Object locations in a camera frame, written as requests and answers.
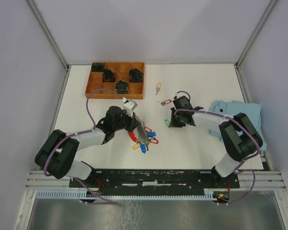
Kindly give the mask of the green key tag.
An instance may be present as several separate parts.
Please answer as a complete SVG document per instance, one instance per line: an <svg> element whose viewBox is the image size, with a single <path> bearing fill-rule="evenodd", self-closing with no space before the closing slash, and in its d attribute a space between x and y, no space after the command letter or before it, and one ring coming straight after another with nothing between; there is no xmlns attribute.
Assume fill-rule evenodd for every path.
<svg viewBox="0 0 288 230"><path fill-rule="evenodd" d="M170 121L169 120L165 119L164 123L166 124L167 127L170 127Z"/></svg>

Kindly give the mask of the yellow key tag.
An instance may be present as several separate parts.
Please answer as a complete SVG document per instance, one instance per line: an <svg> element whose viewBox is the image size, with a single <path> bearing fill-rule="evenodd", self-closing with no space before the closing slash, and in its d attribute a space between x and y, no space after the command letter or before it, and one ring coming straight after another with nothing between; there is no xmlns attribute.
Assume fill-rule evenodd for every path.
<svg viewBox="0 0 288 230"><path fill-rule="evenodd" d="M133 150L137 150L137 149L139 149L141 147L141 143L140 142L137 142L133 147L132 147L132 149Z"/></svg>

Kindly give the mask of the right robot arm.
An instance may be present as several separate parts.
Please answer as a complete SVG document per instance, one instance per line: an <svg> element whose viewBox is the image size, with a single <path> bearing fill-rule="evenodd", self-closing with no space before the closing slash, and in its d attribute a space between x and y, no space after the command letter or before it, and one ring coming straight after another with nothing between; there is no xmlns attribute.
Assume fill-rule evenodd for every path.
<svg viewBox="0 0 288 230"><path fill-rule="evenodd" d="M211 170L211 183L222 187L245 161L260 153L263 140L245 113L234 116L193 108L186 96L175 96L169 127L205 127L221 134L226 153Z"/></svg>

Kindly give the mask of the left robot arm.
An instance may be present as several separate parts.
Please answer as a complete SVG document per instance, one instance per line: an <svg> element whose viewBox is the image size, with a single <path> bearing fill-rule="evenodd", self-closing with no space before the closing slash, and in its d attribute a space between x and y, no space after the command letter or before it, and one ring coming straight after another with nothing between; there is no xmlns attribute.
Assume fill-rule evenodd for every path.
<svg viewBox="0 0 288 230"><path fill-rule="evenodd" d="M76 161L76 153L106 144L114 138L115 132L123 129L132 132L140 124L135 113L128 115L127 110L111 106L96 127L69 135L59 129L54 130L37 153L35 164L43 169L46 176L78 178L85 186L91 187L96 183L94 169L83 161Z"/></svg>

